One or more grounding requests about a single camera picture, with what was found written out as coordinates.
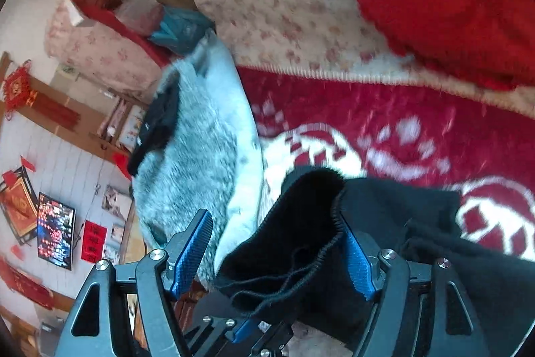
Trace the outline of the black knit pants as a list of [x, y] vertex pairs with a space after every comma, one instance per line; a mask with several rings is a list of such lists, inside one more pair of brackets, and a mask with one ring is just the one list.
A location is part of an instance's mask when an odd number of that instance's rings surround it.
[[357, 356], [531, 356], [534, 265], [462, 239], [459, 205], [298, 167], [215, 284], [243, 315], [299, 321]]

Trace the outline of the black garment on jacket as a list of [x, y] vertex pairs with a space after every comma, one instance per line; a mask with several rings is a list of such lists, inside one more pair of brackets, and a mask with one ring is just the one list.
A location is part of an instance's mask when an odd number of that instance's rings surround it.
[[138, 173], [145, 156], [153, 150], [162, 150], [175, 131], [180, 104], [180, 87], [177, 82], [165, 85], [156, 93], [140, 126], [136, 146], [127, 170], [132, 177]]

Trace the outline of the red chinese knot decoration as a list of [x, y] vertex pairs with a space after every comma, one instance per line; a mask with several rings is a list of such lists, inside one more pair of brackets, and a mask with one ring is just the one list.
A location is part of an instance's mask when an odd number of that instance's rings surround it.
[[7, 120], [12, 119], [14, 112], [24, 107], [32, 98], [29, 74], [32, 65], [32, 61], [28, 59], [4, 79], [3, 94]]

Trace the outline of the wall television screen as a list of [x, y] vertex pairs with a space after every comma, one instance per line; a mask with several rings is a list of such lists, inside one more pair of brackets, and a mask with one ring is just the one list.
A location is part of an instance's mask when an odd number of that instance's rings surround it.
[[37, 214], [37, 255], [70, 271], [74, 252], [75, 209], [40, 192]]

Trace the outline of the red and white blanket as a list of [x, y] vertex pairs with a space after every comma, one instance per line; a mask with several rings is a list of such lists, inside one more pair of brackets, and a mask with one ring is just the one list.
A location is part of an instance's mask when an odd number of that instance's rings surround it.
[[456, 191], [462, 236], [534, 258], [534, 121], [446, 91], [238, 71], [271, 206], [298, 165]]

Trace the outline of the grey fleece jacket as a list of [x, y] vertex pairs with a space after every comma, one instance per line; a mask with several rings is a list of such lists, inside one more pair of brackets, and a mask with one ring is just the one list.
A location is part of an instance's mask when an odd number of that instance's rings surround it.
[[132, 177], [136, 213], [146, 244], [156, 248], [199, 209], [210, 212], [212, 235], [197, 278], [211, 289], [223, 259], [256, 231], [262, 150], [234, 60], [212, 30], [164, 71], [157, 93], [168, 89], [178, 92], [177, 121]]

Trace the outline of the teal plastic bag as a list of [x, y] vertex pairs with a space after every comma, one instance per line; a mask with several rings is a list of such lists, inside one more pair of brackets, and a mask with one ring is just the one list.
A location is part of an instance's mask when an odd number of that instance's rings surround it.
[[164, 6], [159, 28], [149, 36], [149, 40], [174, 54], [186, 55], [195, 49], [208, 29], [214, 30], [215, 23], [206, 15], [198, 11]]

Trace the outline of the red framed wall picture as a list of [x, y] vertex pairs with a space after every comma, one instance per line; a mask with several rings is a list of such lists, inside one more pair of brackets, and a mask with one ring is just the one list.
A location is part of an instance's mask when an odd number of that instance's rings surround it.
[[22, 246], [36, 237], [38, 200], [25, 167], [13, 171], [11, 185], [1, 182], [1, 211], [17, 243]]

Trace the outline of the floral bed sheet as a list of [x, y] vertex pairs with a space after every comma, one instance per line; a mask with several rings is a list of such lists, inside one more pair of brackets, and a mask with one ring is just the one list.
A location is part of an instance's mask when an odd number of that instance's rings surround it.
[[533, 117], [534, 89], [491, 91], [398, 56], [356, 0], [194, 0], [239, 65], [315, 79], [429, 86]]

